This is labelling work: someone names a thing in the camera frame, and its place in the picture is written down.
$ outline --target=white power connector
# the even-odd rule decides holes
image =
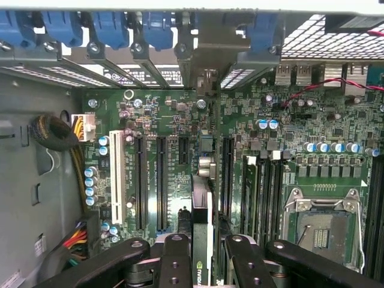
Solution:
[[[75,134],[80,142],[93,142],[96,139],[96,124],[94,114],[72,114],[71,124],[76,124],[76,120],[81,119],[78,129],[75,129]]]

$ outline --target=green circuit board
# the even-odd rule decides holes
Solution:
[[[274,107],[273,103],[289,99],[298,90],[300,87],[253,84],[221,93],[217,105],[221,110],[222,138],[215,141],[220,141],[220,155],[226,153],[230,157],[220,156],[218,165],[221,185],[216,195],[219,197],[219,209],[223,210],[223,199],[227,201],[223,193],[229,193],[229,209],[225,205],[224,209],[227,210],[232,233],[249,234],[261,244],[270,239],[284,238],[358,269],[372,166],[372,157],[366,155],[365,150],[380,148],[384,130],[379,109],[382,95],[368,92],[361,97],[360,104],[348,106],[340,88],[320,88],[303,95],[303,100],[313,101],[310,107]],[[272,101],[266,102],[266,95],[271,95]],[[98,107],[90,108],[87,105],[90,99],[97,100]],[[144,228],[137,229],[136,212],[127,209],[127,220],[120,227],[119,240],[139,236],[153,244],[159,234],[177,231],[180,209],[190,211],[190,175],[198,171],[199,133],[206,130],[214,135],[216,128],[216,117],[213,116],[215,102],[207,98],[207,108],[198,109],[198,99],[194,91],[164,90],[135,90],[131,100],[125,99],[124,90],[119,89],[88,90],[84,96],[84,112],[96,116],[97,139],[108,135],[111,130],[126,128],[134,130],[135,137],[145,136],[146,139],[148,220]],[[142,106],[135,108],[134,100],[141,100]],[[130,114],[128,119],[119,116],[121,111]],[[332,113],[339,113],[341,119],[330,120]],[[259,128],[259,120],[271,119],[278,122],[276,129]],[[167,137],[167,227],[163,230],[159,230],[157,225],[158,137]],[[179,161],[180,137],[188,139],[188,163],[184,164]],[[232,142],[226,146],[224,141]],[[308,152],[303,148],[306,142],[328,145],[353,142],[359,145],[359,150],[357,153]],[[135,194],[138,181],[135,177],[135,148],[133,143],[127,142],[125,146],[127,199]],[[100,169],[101,158],[105,157],[99,155],[98,149],[97,142],[85,144],[87,166]],[[228,165],[227,159],[232,170],[223,169]],[[359,215],[361,221],[358,221],[356,213],[320,207],[286,215],[287,201],[296,188],[300,189],[304,199],[320,202],[326,199],[334,202],[344,200],[350,190],[356,190],[362,211]],[[98,202],[91,209],[100,210],[100,215],[104,215],[109,202],[110,175],[107,168],[101,171]],[[256,215],[260,213],[256,211],[263,211],[265,217]],[[311,228],[304,231],[308,224]],[[345,231],[336,234],[341,226]],[[301,239],[306,234],[312,236]],[[317,243],[325,243],[325,246],[318,246]],[[110,238],[101,240],[102,250],[111,245]]]

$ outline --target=white pci slot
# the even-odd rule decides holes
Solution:
[[[124,132],[109,132],[110,150],[110,186],[112,224],[122,225],[126,218],[125,211],[125,160]]]

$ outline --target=motherboard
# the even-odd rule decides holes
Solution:
[[[87,90],[84,113],[96,125],[95,141],[84,144],[87,204],[100,212],[101,249],[132,237],[191,236],[199,175],[230,233],[260,246],[286,239],[361,272],[383,95],[321,86],[291,100],[302,87],[268,83],[215,96]]]

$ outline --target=blue plastic clip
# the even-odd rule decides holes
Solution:
[[[277,14],[258,13],[253,25],[245,29],[247,38],[251,38],[252,52],[268,49],[273,44],[275,29],[277,25]]]
[[[113,50],[128,47],[130,37],[124,12],[92,12],[97,38]]]
[[[83,44],[83,29],[77,12],[42,11],[47,33],[67,47]]]
[[[0,10],[0,40],[25,49],[36,47],[36,34],[27,12]]]
[[[143,12],[144,39],[156,51],[172,48],[173,32],[170,27],[170,12]]]

